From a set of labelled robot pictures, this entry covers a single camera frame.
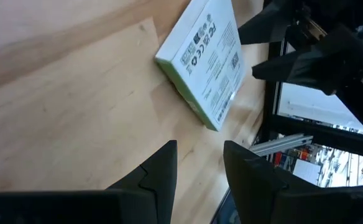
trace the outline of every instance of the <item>wooden table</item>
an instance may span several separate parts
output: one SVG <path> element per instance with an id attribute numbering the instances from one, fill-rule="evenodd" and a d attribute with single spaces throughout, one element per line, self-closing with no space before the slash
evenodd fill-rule
<path id="1" fill-rule="evenodd" d="M 172 222 L 208 223 L 228 188 L 223 142 L 250 145 L 264 83 L 249 72 L 222 131 L 203 126 L 153 60 L 187 4 L 0 0 L 0 191 L 105 189 L 177 139 Z M 233 4 L 241 25 L 263 2 Z"/>

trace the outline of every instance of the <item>black metal frame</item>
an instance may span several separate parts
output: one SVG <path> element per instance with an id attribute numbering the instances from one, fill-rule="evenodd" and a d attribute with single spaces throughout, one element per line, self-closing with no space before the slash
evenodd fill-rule
<path id="1" fill-rule="evenodd" d="M 271 43 L 269 60 L 286 54 L 287 45 L 286 41 Z M 313 143 L 363 156 L 363 134 L 278 115 L 281 91 L 282 83 L 266 82 L 261 142 L 275 139 L 278 133 L 284 135 L 305 133 L 314 136 Z"/>

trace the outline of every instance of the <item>wood grain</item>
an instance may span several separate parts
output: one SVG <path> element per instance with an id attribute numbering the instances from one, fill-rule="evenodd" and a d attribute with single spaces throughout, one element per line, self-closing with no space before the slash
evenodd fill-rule
<path id="1" fill-rule="evenodd" d="M 222 131 L 203 126 L 153 60 L 187 4 L 0 0 L 0 191 L 105 189 L 176 139 L 172 223 L 208 223 L 228 188 L 223 142 L 250 146 L 264 83 L 249 71 Z M 241 25 L 262 1 L 233 6 Z"/>

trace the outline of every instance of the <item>wooden surface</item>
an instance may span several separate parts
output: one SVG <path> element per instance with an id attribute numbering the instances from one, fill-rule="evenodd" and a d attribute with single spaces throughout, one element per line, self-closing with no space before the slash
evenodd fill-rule
<path id="1" fill-rule="evenodd" d="M 249 72 L 222 131 L 202 125 L 153 60 L 187 4 L 0 0 L 0 191 L 104 189 L 177 139 L 172 222 L 208 223 L 227 190 L 223 142 L 250 145 L 264 83 Z M 262 1 L 233 5 L 241 25 Z"/>

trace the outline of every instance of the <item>barcode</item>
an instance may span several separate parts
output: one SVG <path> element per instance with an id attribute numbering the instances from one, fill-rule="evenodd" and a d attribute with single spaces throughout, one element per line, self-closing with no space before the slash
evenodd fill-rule
<path id="1" fill-rule="evenodd" d="M 195 53 L 195 45 L 193 42 L 191 42 L 187 49 L 184 51 L 183 56 L 181 56 L 181 63 L 185 66 L 190 62 L 191 56 Z"/>
<path id="2" fill-rule="evenodd" d="M 232 69 L 235 69 L 237 64 L 238 64 L 239 58 L 238 58 L 238 53 L 236 52 L 236 54 L 234 54 L 232 60 L 231 60 L 231 65 L 232 65 Z"/>
<path id="3" fill-rule="evenodd" d="M 226 102 L 223 103 L 223 107 L 221 108 L 221 111 L 220 111 L 220 114 L 218 116 L 218 121 L 220 121 L 221 117 L 223 116 L 223 113 L 224 113 L 224 110 L 226 110 L 227 108 L 227 105 L 230 103 L 230 99 L 231 99 L 231 95 L 232 93 L 230 93 L 228 96 L 227 96 L 227 100 Z"/>

